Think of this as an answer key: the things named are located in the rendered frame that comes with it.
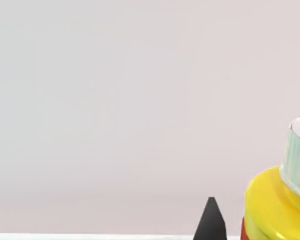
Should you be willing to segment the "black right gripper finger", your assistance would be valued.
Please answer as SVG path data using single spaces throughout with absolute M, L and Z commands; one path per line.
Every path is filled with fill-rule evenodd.
M 227 240 L 226 224 L 215 197 L 208 198 L 192 240 Z

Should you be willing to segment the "yellow bottle with white cap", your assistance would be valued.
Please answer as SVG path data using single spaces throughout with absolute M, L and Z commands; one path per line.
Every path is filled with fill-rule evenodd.
M 289 125 L 281 165 L 245 191 L 240 240 L 300 240 L 300 117 Z

